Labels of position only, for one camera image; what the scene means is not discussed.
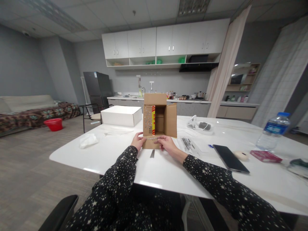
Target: ceiling light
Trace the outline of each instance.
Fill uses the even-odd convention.
[[[45,17],[69,30],[70,32],[80,32],[85,31],[83,25],[69,16],[66,12],[61,10],[56,4],[52,3],[50,0],[19,0],[20,2],[30,6],[36,11],[40,12]]]
[[[188,16],[193,14],[204,14],[210,0],[180,0],[178,16]]]

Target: smartphone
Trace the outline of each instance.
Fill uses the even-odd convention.
[[[213,144],[215,151],[219,154],[221,160],[229,170],[241,173],[250,173],[248,169],[239,161],[238,158],[226,146]]]

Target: black star-patterned sleeve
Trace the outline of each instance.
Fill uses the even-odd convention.
[[[239,230],[290,230],[274,207],[232,177],[232,172],[188,155],[183,166],[238,220]]]
[[[68,222],[65,230],[105,230],[116,218],[118,205],[129,195],[136,172],[138,150],[129,146],[105,175],[95,183],[92,194]]]

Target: plastic bottle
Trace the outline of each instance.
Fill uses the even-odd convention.
[[[288,116],[290,113],[279,112],[277,116],[268,120],[263,134],[259,137],[256,146],[261,150],[272,151],[281,137],[290,125]]]

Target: black refrigerator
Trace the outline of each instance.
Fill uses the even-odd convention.
[[[107,97],[113,96],[109,75],[99,72],[84,72],[83,76],[86,81],[90,102],[92,104],[108,105]],[[100,113],[101,110],[99,108],[93,108],[95,114]]]

